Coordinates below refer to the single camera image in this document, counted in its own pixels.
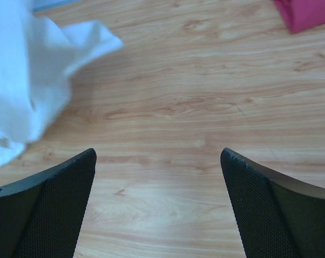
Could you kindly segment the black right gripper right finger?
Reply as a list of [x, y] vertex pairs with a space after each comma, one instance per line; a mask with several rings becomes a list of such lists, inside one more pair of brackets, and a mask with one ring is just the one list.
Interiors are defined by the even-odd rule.
[[220, 162], [246, 257], [325, 257], [325, 188], [229, 148]]

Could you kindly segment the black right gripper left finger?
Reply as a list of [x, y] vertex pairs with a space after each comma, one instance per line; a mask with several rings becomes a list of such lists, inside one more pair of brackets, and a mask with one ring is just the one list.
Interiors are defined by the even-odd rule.
[[0, 187], [0, 258], [73, 257], [96, 160], [90, 148]]

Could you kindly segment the white t shirt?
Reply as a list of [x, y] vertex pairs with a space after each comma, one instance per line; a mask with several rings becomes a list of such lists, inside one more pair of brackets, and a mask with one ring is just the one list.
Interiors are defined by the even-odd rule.
[[41, 139], [81, 67], [122, 46], [98, 20], [60, 27], [31, 1], [0, 1], [0, 167]]

